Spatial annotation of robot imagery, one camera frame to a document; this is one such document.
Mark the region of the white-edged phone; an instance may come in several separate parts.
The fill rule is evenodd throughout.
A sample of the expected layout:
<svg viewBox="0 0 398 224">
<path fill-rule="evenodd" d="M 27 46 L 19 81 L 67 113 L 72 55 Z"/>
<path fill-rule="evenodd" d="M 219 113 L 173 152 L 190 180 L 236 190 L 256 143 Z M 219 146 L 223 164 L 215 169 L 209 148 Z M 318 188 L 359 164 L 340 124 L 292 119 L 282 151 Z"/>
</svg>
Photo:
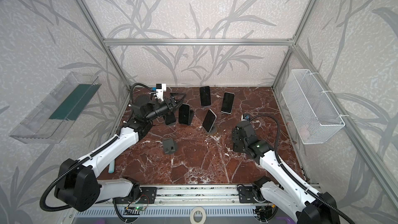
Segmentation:
<svg viewBox="0 0 398 224">
<path fill-rule="evenodd" d="M 235 99 L 235 94 L 230 92 L 225 92 L 223 95 L 223 101 L 221 106 L 221 112 L 225 114 L 231 114 L 233 103 Z"/>
</svg>

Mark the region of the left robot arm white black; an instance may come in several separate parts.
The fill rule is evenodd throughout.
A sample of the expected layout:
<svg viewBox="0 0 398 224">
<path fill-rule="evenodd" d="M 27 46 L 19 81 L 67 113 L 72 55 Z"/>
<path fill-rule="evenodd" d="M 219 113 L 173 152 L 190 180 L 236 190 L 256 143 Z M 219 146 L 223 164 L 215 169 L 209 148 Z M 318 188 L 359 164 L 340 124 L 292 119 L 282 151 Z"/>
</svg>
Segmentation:
<svg viewBox="0 0 398 224">
<path fill-rule="evenodd" d="M 159 117 L 173 116 L 181 107 L 185 93 L 171 93 L 161 101 L 143 95 L 139 109 L 103 145 L 77 160 L 65 160 L 59 175 L 42 194 L 39 205 L 46 212 L 74 208 L 83 212 L 97 202 L 113 198 L 135 200 L 139 185 L 132 179 L 99 180 L 98 177 L 119 155 L 141 141 Z"/>
</svg>

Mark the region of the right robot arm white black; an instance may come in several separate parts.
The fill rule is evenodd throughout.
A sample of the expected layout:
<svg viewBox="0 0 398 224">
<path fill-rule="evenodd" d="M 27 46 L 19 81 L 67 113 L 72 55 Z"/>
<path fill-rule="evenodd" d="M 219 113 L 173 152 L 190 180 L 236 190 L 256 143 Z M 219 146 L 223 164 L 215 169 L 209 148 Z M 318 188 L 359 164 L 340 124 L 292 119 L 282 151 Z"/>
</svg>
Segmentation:
<svg viewBox="0 0 398 224">
<path fill-rule="evenodd" d="M 320 193 L 295 173 L 279 156 L 280 123 L 273 115 L 277 132 L 274 145 L 257 137 L 251 121 L 255 118 L 243 114 L 232 131 L 232 140 L 238 152 L 245 153 L 275 179 L 263 177 L 253 184 L 254 198 L 259 203 L 271 202 L 297 224 L 339 224 L 341 219 L 354 221 L 337 208 L 335 199 Z"/>
</svg>

